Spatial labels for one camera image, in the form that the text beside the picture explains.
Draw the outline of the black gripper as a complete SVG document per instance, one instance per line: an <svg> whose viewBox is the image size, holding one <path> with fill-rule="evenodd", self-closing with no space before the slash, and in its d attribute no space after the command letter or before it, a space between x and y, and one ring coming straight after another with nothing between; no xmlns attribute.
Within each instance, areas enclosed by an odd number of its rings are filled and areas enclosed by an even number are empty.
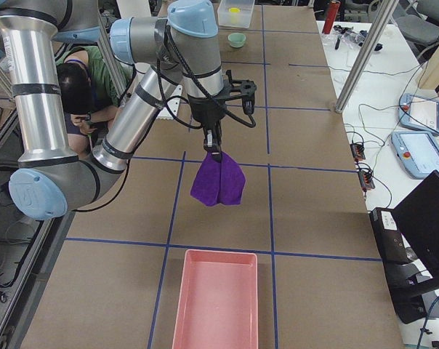
<svg viewBox="0 0 439 349"><path fill-rule="evenodd" d="M221 126L224 118L225 102L222 100L202 99L188 96L192 117L199 122L204 130L204 149L212 150L212 157L216 162L222 161Z"/></svg>

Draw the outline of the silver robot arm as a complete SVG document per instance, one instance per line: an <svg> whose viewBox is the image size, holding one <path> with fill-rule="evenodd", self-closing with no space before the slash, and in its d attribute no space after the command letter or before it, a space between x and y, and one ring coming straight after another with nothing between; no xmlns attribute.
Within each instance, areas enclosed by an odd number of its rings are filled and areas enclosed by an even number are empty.
<svg viewBox="0 0 439 349"><path fill-rule="evenodd" d="M0 35L25 149L9 180L15 206L35 220L48 220L98 200L126 169L179 84L204 129L205 149L220 161L220 94L226 86L217 34L210 1L175 1L166 17L116 21L110 30L115 56L150 67L104 140L81 160L68 144L65 115L86 115L106 100L84 63L76 63L82 81L64 87L52 42L96 42L97 2L0 1Z"/></svg>

